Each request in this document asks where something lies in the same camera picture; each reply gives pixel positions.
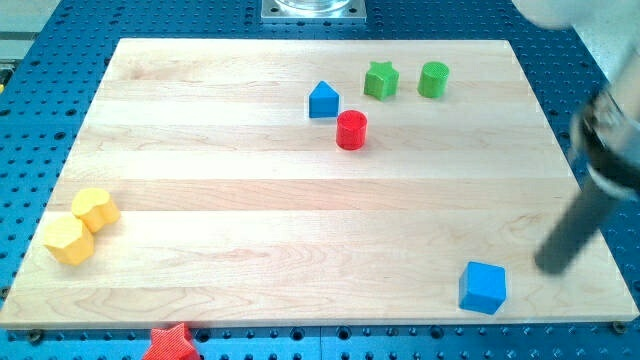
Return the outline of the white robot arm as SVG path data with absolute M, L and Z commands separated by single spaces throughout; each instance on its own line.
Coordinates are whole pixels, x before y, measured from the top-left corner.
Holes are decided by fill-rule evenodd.
M 605 17 L 639 8 L 637 1 L 516 1 L 517 10 L 544 29 L 604 26 Z M 587 154 L 589 173 L 608 195 L 639 194 L 639 37 L 621 49 L 621 64 L 602 90 L 573 119 L 572 145 Z

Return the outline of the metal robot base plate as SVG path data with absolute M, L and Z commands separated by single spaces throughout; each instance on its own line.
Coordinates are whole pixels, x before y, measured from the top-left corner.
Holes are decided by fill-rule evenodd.
M 311 21 L 367 19 L 364 0 L 262 0 L 263 21 Z

